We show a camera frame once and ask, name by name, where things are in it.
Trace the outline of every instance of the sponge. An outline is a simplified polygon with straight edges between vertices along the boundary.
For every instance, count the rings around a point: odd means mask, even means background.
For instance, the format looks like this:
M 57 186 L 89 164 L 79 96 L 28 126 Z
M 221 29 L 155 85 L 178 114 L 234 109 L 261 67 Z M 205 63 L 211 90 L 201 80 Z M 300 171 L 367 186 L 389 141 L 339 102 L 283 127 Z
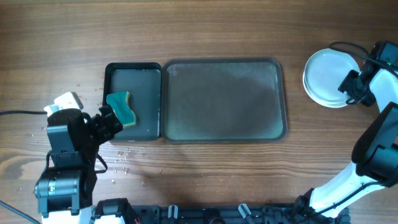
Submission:
M 137 119 L 134 111 L 129 107 L 130 93 L 122 91 L 106 96 L 106 103 L 112 106 L 116 117 L 123 124 L 124 128 L 136 125 Z

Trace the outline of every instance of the wooden table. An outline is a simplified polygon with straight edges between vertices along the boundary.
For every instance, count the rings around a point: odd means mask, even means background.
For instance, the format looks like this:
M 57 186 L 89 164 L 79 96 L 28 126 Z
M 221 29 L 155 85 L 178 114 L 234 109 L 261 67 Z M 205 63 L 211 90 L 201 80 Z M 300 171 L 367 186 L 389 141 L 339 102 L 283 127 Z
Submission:
M 285 139 L 103 144 L 99 153 L 112 168 L 98 175 L 94 203 L 118 197 L 162 206 L 293 202 L 350 162 L 356 140 L 378 114 L 377 106 L 331 109 L 313 102 L 302 85 L 305 62 L 336 40 L 368 49 L 377 40 L 398 42 L 395 0 L 57 2 L 8 0 L 0 6 L 1 111 L 40 111 L 75 91 L 83 111 L 94 115 L 110 62 L 273 57 L 284 70 Z M 38 219 L 33 189 L 50 150 L 46 125 L 42 115 L 0 117 L 0 198 Z M 358 200 L 350 206 L 352 223 L 395 223 L 397 196 L 393 187 Z M 0 223 L 25 222 L 0 211 Z

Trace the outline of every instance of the white plate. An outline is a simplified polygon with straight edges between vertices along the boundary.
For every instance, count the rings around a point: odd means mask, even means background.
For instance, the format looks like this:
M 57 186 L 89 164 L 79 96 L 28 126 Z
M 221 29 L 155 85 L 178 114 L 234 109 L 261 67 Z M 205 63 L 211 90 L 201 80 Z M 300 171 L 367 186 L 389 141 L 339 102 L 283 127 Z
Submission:
M 311 99 L 322 106 L 346 106 L 349 96 L 338 91 L 338 87 L 351 70 L 359 72 L 359 67 L 349 54 L 332 49 L 320 50 L 305 65 L 304 89 Z

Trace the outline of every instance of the green sponge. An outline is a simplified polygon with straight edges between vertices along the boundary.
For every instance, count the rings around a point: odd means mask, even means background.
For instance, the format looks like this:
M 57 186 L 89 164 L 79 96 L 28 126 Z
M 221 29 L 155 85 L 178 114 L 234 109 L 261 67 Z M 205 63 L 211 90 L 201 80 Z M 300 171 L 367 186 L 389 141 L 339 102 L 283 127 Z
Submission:
M 124 128 L 136 125 L 136 114 L 129 107 L 130 93 L 122 91 L 119 93 L 112 93 L 106 96 L 106 103 L 112 106 L 116 117 L 123 124 Z

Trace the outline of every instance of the wood grain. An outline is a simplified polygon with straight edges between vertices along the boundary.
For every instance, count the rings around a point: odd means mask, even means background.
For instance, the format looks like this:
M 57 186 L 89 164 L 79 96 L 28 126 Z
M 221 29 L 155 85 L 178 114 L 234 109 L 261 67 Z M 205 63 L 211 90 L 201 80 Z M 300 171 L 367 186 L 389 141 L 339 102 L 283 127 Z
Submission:
M 336 40 L 367 48 L 377 40 L 398 42 L 394 0 L 78 2 L 2 1 L 1 111 L 42 110 L 75 91 L 84 111 L 95 114 L 110 62 L 273 57 L 284 70 L 290 129 L 272 144 L 106 143 L 99 153 L 112 169 L 98 176 L 94 203 L 116 197 L 135 205 L 292 202 L 348 164 L 378 114 L 375 106 L 334 110 L 314 103 L 302 86 L 305 62 Z M 1 200 L 40 218 L 32 192 L 50 150 L 46 117 L 1 116 L 0 125 Z M 352 223 L 395 223 L 397 194 L 393 187 L 357 201 Z M 25 222 L 0 211 L 0 223 Z

